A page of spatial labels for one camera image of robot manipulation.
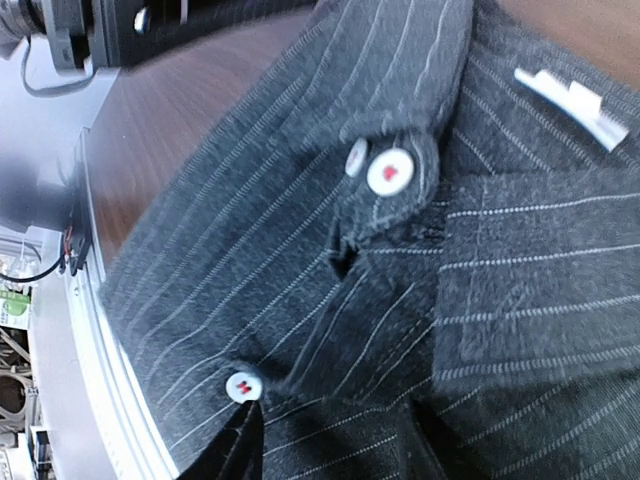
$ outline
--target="black cable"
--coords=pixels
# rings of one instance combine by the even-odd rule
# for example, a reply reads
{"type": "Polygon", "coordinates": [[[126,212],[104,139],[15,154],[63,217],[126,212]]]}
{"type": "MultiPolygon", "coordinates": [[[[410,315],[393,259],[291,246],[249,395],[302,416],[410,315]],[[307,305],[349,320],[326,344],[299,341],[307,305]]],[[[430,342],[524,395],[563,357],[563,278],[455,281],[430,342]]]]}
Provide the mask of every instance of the black cable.
{"type": "Polygon", "coordinates": [[[38,280],[42,280],[44,277],[51,275],[54,270],[56,268],[58,268],[60,266],[60,263],[64,262],[64,255],[62,255],[57,261],[56,263],[54,263],[53,265],[51,265],[49,268],[47,268],[44,272],[39,273],[38,275],[35,275],[33,277],[28,277],[28,278],[13,278],[13,277],[9,277],[7,275],[4,275],[3,273],[0,273],[0,280],[4,280],[6,282],[11,282],[11,283],[31,283],[31,282],[37,282],[38,280]]]}
{"type": "Polygon", "coordinates": [[[70,93],[76,93],[80,90],[84,90],[93,79],[96,78],[95,70],[87,78],[78,80],[77,82],[71,82],[64,85],[58,85],[55,87],[33,88],[27,81],[27,63],[29,62],[29,55],[31,54],[31,38],[27,37],[27,49],[22,57],[22,65],[20,66],[20,76],[22,77],[22,85],[24,89],[33,97],[38,98],[51,98],[59,97],[61,95],[69,95],[70,93]]]}
{"type": "Polygon", "coordinates": [[[8,238],[2,238],[0,239],[0,242],[12,243],[14,245],[24,245],[25,247],[27,247],[29,250],[32,250],[33,253],[36,254],[36,257],[38,258],[39,262],[42,262],[42,257],[40,256],[40,252],[38,252],[38,249],[35,247],[35,245],[33,245],[33,243],[20,242],[18,240],[10,240],[8,238]]]}

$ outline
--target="shirt fabric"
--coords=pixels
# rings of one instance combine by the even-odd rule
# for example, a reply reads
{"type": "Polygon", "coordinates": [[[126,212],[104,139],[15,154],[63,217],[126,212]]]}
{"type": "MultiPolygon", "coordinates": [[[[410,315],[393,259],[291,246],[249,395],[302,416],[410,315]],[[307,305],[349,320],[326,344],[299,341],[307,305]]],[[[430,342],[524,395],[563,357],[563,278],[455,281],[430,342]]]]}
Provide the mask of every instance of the shirt fabric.
{"type": "Polygon", "coordinates": [[[249,371],[267,479],[400,478],[407,405],[432,478],[638,478],[639,115],[492,0],[324,2],[102,290],[179,469],[249,371]],[[594,90],[631,134],[608,153],[517,67],[594,90]],[[392,147],[415,175],[379,197],[392,147]]]}

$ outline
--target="white button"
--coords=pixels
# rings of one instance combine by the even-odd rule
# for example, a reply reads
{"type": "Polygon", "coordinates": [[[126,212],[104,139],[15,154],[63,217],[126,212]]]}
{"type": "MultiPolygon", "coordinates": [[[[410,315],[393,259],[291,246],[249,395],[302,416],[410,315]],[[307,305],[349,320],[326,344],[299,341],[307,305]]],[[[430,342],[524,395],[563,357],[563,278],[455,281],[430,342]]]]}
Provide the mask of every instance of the white button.
{"type": "Polygon", "coordinates": [[[351,152],[347,157],[347,163],[345,164],[344,171],[350,177],[357,177],[362,170],[367,154],[369,153],[369,143],[364,138],[359,138],[356,143],[353,144],[351,152]]]}
{"type": "Polygon", "coordinates": [[[236,403],[258,400],[262,395],[262,381],[250,373],[238,372],[227,380],[227,395],[236,403]]]}
{"type": "Polygon", "coordinates": [[[407,188],[415,170],[413,158],[406,150],[392,148],[382,152],[369,167],[369,187],[381,197],[390,197],[407,188]]]}

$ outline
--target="wooden desk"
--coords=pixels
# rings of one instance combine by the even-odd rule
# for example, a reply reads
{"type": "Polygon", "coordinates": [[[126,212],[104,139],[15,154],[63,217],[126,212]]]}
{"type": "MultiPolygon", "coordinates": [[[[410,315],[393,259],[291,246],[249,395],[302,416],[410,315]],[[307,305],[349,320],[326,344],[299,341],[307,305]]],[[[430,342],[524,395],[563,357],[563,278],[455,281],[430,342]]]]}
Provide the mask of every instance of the wooden desk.
{"type": "Polygon", "coordinates": [[[116,80],[87,139],[105,264],[204,135],[303,29],[309,11],[207,39],[116,80]]]}
{"type": "MultiPolygon", "coordinates": [[[[640,87],[638,0],[501,0],[534,29],[640,87]]],[[[105,263],[205,133],[297,36],[308,13],[225,33],[121,75],[87,161],[105,263]]]]}

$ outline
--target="pinstripe shirt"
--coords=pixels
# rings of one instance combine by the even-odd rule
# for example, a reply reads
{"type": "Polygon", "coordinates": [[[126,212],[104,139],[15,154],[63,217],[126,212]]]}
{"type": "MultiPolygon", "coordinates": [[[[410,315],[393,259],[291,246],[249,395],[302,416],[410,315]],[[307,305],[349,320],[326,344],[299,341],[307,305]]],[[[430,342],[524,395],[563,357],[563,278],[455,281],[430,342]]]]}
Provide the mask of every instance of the pinstripe shirt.
{"type": "Polygon", "coordinates": [[[492,0],[325,2],[102,292],[180,469],[250,371],[265,478],[400,478],[408,402],[451,478],[639,478],[639,115],[492,0]],[[631,134],[608,153],[517,67],[581,82],[631,134]],[[344,174],[361,137],[369,163],[409,152],[405,190],[344,174]]]}

